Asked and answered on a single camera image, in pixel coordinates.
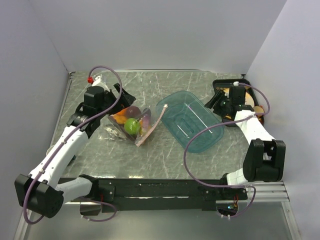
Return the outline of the orange tangerine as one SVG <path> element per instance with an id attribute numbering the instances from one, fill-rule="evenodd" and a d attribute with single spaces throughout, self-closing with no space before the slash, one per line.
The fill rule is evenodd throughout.
<path id="1" fill-rule="evenodd" d="M 127 112 L 127 109 L 125 108 L 125 109 L 119 111 L 119 112 L 117 113 L 117 115 L 119 115 L 119 116 L 125 116 L 125 115 L 126 115 L 126 112 Z"/>

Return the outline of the grey toy fish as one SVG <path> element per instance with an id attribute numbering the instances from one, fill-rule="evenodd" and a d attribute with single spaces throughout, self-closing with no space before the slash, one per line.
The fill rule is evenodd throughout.
<path id="1" fill-rule="evenodd" d="M 112 124 L 106 124 L 103 129 L 113 138 L 123 138 L 123 133 Z"/>

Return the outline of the teal transparent food tray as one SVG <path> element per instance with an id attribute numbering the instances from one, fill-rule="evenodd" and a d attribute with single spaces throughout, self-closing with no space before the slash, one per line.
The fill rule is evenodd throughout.
<path id="1" fill-rule="evenodd" d="M 168 104 L 168 108 L 161 121 L 183 148 L 197 133 L 220 122 L 189 91 L 181 90 L 159 101 L 155 107 L 158 115 L 164 104 Z M 209 129 L 193 140 L 187 151 L 195 154 L 202 153 L 220 141 L 223 135 L 224 128 L 222 126 Z"/>

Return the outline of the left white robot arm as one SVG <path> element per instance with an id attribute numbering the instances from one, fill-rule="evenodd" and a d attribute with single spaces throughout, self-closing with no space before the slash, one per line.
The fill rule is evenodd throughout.
<path id="1" fill-rule="evenodd" d="M 83 101 L 46 157 L 28 175 L 20 174 L 14 181 L 18 203 L 27 223 L 32 223 L 28 210 L 38 213 L 41 218 L 52 218 L 67 202 L 78 198 L 88 201 L 101 198 L 99 181 L 95 177 L 83 174 L 62 184 L 59 180 L 76 153 L 100 126 L 101 119 L 130 107 L 136 100 L 121 84 L 116 83 L 114 87 L 118 96 L 103 85 L 88 87 Z"/>

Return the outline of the clear zip top bag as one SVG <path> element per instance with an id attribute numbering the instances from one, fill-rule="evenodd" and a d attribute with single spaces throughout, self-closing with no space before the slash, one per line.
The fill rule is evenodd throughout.
<path id="1" fill-rule="evenodd" d="M 168 104 L 164 104 L 160 109 L 158 119 L 153 121 L 150 108 L 141 110 L 131 105 L 108 116 L 109 124 L 104 126 L 104 130 L 112 140 L 127 140 L 140 147 L 152 135 L 167 109 Z"/>

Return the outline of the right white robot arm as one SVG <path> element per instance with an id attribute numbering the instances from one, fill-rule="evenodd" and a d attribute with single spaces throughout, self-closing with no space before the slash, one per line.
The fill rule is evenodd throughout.
<path id="1" fill-rule="evenodd" d="M 205 104 L 216 115 L 229 119 L 228 125 L 238 126 L 249 144 L 242 168 L 223 177 L 225 183 L 219 186 L 218 192 L 224 199 L 236 194 L 236 186 L 278 182 L 283 177 L 286 144 L 266 131 L 259 121 L 265 113 L 256 112 L 250 104 L 246 104 L 246 93 L 244 84 L 233 85 L 228 92 L 218 90 Z"/>

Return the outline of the green apple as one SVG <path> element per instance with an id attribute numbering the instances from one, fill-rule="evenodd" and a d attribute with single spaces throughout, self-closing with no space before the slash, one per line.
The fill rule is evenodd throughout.
<path id="1" fill-rule="evenodd" d="M 123 127 L 129 135 L 137 135 L 141 128 L 139 121 L 135 118 L 128 118 Z"/>

